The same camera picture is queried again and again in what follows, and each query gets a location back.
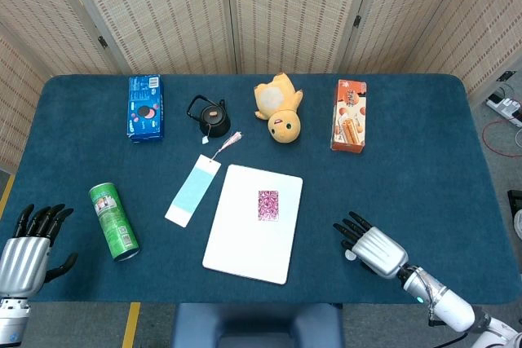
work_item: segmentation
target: pringles can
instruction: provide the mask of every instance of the pringles can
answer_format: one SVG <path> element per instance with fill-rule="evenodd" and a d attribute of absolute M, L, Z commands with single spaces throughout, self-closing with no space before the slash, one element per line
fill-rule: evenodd
<path fill-rule="evenodd" d="M 114 261 L 123 261 L 139 252 L 138 241 L 123 210 L 113 183 L 101 183 L 89 191 L 101 229 Z"/>

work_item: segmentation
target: tag string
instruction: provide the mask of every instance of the tag string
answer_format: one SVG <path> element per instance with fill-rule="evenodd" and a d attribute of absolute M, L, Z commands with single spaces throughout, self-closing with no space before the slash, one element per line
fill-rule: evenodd
<path fill-rule="evenodd" d="M 228 146 L 231 146 L 232 144 L 234 144 L 235 142 L 239 141 L 239 139 L 241 139 L 243 137 L 243 135 L 241 134 L 241 132 L 236 132 L 235 134 L 233 134 L 231 137 L 229 137 L 227 140 L 225 140 L 225 143 L 223 143 L 223 146 L 221 146 L 221 148 L 216 151 L 216 153 L 214 154 L 214 156 L 211 158 L 212 161 L 214 160 L 214 158 L 216 157 L 216 155 L 218 155 L 220 152 L 222 152 L 225 148 L 227 148 Z"/>

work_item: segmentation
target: snack box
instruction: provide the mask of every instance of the snack box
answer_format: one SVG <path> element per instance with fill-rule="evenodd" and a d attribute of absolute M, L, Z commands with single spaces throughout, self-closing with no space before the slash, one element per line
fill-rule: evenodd
<path fill-rule="evenodd" d="M 135 143 L 163 139 L 163 83 L 159 75 L 129 78 L 127 136 Z"/>
<path fill-rule="evenodd" d="M 366 134 L 366 83 L 339 80 L 334 95 L 330 147 L 335 151 L 362 152 Z"/>

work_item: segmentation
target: yellow plush toy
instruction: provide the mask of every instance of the yellow plush toy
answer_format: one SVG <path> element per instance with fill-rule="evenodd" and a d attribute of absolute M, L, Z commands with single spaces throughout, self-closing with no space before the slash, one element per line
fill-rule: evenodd
<path fill-rule="evenodd" d="M 303 99 L 301 90 L 285 73 L 278 73 L 270 83 L 261 83 L 254 89 L 258 111 L 257 118 L 268 120 L 268 130 L 279 143 L 290 143 L 297 139 L 301 131 L 301 121 L 297 108 Z"/>

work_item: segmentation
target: table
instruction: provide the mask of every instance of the table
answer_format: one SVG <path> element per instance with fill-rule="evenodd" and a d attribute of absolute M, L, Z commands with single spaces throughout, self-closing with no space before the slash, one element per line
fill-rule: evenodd
<path fill-rule="evenodd" d="M 300 138 L 281 145 L 254 116 L 253 89 L 268 75 L 165 75 L 165 138 L 126 137 L 126 76 L 71 75 L 46 85 L 0 222 L 0 240 L 19 211 L 60 202 L 75 208 L 50 267 L 79 252 L 77 265 L 46 284 L 39 301 L 411 303 L 398 280 L 343 257 L 332 223 L 355 210 L 402 244 L 420 265 L 469 302 L 508 302 L 520 277 L 471 119 L 462 83 L 448 75 L 291 75 L 303 89 Z M 366 147 L 330 150 L 339 78 L 368 83 Z M 244 138 L 218 155 L 222 167 L 183 229 L 164 219 L 201 144 L 186 108 L 196 94 L 225 99 Z M 226 168 L 246 165 L 303 178 L 288 282 L 279 286 L 209 271 L 201 261 Z M 114 182 L 141 251 L 114 262 L 88 196 Z"/>

